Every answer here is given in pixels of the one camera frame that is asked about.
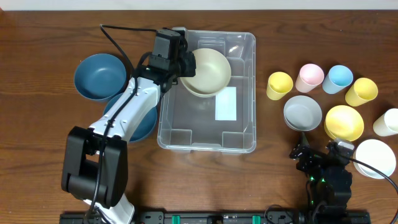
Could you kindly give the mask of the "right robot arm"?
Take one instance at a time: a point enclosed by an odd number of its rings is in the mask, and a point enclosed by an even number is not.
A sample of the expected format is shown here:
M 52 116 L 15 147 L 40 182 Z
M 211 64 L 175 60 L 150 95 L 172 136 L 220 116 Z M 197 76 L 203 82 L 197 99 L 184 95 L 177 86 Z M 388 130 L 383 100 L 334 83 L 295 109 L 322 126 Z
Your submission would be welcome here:
M 354 153 L 354 145 L 336 138 L 329 141 L 327 153 L 313 149 L 305 133 L 301 132 L 298 143 L 289 157 L 296 169 L 304 172 L 308 212 L 307 223 L 342 223 L 351 198 L 352 173 L 346 170 Z

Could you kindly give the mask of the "dark blue bowl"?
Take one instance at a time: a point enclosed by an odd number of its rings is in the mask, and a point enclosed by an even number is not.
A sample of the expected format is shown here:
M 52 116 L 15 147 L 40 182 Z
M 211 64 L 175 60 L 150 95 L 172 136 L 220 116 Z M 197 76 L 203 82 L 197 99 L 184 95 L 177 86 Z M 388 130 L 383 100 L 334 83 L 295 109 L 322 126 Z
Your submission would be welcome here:
M 123 94 L 120 93 L 116 96 L 114 96 L 108 104 L 105 106 L 105 109 L 103 111 L 103 115 L 105 115 L 111 108 L 112 106 L 119 100 L 119 98 Z M 141 141 L 145 138 L 147 138 L 149 135 L 152 134 L 156 124 L 157 124 L 157 118 L 158 118 L 158 112 L 157 108 L 153 107 L 143 118 L 141 123 L 138 125 L 137 129 L 135 130 L 134 134 L 131 136 L 129 142 L 138 142 Z
M 119 94 L 127 80 L 122 61 L 111 54 L 94 54 L 77 66 L 74 85 L 79 94 L 93 101 L 108 101 Z

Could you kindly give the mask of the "beige plastic bowl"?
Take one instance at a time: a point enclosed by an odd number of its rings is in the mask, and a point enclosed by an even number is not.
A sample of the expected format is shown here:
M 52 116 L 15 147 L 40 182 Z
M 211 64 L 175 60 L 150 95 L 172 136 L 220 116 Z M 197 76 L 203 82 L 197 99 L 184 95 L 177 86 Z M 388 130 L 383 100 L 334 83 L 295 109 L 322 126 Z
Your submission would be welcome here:
M 194 77 L 181 77 L 184 87 L 201 98 L 215 96 L 228 86 L 231 79 L 231 65 L 226 57 L 214 49 L 196 49 Z

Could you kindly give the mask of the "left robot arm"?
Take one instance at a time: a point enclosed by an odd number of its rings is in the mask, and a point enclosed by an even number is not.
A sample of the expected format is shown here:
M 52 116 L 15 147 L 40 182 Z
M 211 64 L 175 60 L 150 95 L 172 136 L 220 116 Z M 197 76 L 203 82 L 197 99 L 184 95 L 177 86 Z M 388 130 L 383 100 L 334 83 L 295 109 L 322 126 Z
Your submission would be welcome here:
M 119 100 L 89 128 L 67 136 L 62 190 L 90 205 L 85 213 L 63 213 L 60 223 L 131 223 L 135 208 L 125 195 L 127 144 L 146 114 L 180 77 L 194 77 L 196 61 L 186 32 L 155 31 L 154 48 L 130 67 Z

